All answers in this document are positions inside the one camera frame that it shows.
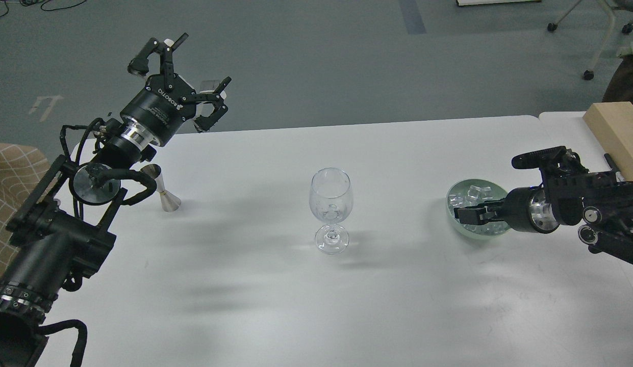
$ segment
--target checkered fabric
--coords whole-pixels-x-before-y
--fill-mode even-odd
[[[45,156],[30,146],[0,143],[0,276],[17,249],[8,244],[6,223],[49,168]]]

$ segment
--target white tape mark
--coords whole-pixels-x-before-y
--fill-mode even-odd
[[[33,112],[37,111],[37,109],[39,109],[39,105],[41,105],[42,101],[46,99],[50,99],[51,101],[48,103],[48,107],[46,107],[46,110],[44,111],[42,116],[39,118],[40,122],[46,121],[46,119],[48,118],[48,115],[51,113],[53,109],[53,106],[55,106],[56,102],[58,102],[60,99],[64,99],[64,97],[62,97],[62,95],[39,96],[37,97],[35,103],[31,107],[29,114],[32,114]]]

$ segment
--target chair leg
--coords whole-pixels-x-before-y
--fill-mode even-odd
[[[610,5],[607,4],[605,0],[597,0],[597,2],[598,4],[600,4],[602,9],[604,9],[604,12],[606,13],[606,15],[609,17],[609,28],[607,28],[606,34],[602,38],[600,49],[598,49],[595,52],[595,54],[593,55],[593,58],[591,59],[591,63],[589,64],[589,67],[584,72],[584,79],[586,79],[587,81],[592,79],[593,69],[595,69],[595,65],[598,64],[598,61],[600,60],[600,55],[602,51],[604,51],[604,48],[606,48],[608,41],[611,35],[613,34],[613,30],[615,29],[615,13],[613,12],[613,8],[610,7]]]
[[[579,3],[581,3],[581,0],[577,0],[577,1],[575,2],[575,4],[574,4],[572,7],[570,7],[570,9],[566,10],[566,12],[564,12],[564,13],[563,13],[563,14],[562,14],[562,15],[561,15],[561,16],[560,16],[557,20],[555,20],[555,21],[554,21],[554,23],[552,23],[552,24],[554,24],[554,25],[559,25],[559,23],[561,23],[561,21],[562,21],[564,18],[566,18],[566,16],[567,16],[568,14],[570,14],[570,12],[571,12],[573,9],[575,9],[575,7],[577,7],[577,5],[579,5]]]
[[[622,27],[622,34],[628,35],[633,31],[633,19]]]

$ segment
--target bowl of ice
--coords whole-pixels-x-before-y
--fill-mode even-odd
[[[454,229],[466,237],[475,240],[494,239],[510,229],[503,221],[488,223],[485,225],[461,224],[454,218],[455,207],[467,207],[482,204],[487,200],[499,200],[505,198],[507,192],[497,184],[485,179],[464,179],[455,183],[447,191],[447,214]]]

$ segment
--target wine glass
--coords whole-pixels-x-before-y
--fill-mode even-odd
[[[348,232],[338,223],[353,209],[353,191],[346,172],[328,167],[312,177],[310,209],[325,223],[314,236],[319,250],[329,255],[340,253],[348,246]]]

